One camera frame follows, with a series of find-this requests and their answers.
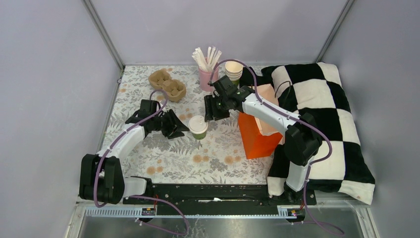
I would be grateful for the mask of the orange paper bag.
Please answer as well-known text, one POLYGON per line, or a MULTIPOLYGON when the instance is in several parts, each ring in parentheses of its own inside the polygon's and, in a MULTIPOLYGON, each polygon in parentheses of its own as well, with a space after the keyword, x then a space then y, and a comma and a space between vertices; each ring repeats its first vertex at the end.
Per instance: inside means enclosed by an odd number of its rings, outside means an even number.
POLYGON ((245 113, 239 114, 238 124, 248 160, 270 156, 283 138, 268 123, 245 113))

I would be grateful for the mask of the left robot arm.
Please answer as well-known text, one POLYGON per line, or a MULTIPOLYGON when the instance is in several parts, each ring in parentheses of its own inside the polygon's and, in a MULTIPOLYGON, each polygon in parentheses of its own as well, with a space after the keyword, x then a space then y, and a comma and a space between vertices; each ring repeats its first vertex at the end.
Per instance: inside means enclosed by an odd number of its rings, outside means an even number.
POLYGON ((122 133, 109 146, 83 157, 80 198, 96 201, 100 207, 105 203, 117 204, 133 195, 143 204, 151 202, 154 196, 151 180, 124 177, 120 161, 153 131, 173 139, 184 136, 188 130, 172 109, 164 111, 158 101, 142 100, 140 108, 126 120, 122 133))

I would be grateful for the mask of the green paper cup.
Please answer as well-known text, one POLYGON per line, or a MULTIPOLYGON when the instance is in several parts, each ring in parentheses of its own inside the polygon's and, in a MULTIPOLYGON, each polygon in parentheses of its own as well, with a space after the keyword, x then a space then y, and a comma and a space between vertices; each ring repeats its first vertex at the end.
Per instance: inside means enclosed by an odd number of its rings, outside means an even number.
POLYGON ((193 133, 193 132, 192 132, 192 135, 193 135, 193 137, 194 137, 196 140, 202 140, 202 139, 204 139, 204 138, 206 137, 206 135, 207 135, 207 131, 204 131, 204 132, 202 132, 202 133, 193 133))

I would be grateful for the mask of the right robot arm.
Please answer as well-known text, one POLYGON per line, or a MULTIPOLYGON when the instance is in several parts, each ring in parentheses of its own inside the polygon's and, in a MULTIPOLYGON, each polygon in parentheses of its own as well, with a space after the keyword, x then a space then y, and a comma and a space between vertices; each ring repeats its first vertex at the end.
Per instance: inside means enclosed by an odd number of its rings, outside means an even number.
POLYGON ((283 109, 262 97, 257 87, 237 87, 226 76, 208 84, 214 93, 204 97, 205 121, 227 118, 231 110, 236 110, 262 120, 283 135, 283 151, 290 162, 284 198, 290 204, 301 201, 302 189, 309 180, 310 163, 325 138, 314 117, 283 109))

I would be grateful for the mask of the white plastic lid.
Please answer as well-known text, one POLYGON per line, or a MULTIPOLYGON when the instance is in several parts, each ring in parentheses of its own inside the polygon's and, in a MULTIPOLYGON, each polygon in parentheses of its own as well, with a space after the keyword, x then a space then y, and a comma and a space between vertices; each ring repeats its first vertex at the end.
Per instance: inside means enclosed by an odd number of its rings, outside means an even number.
POLYGON ((202 134, 207 131, 208 123, 204 116, 196 115, 189 119, 188 128, 193 134, 202 134))

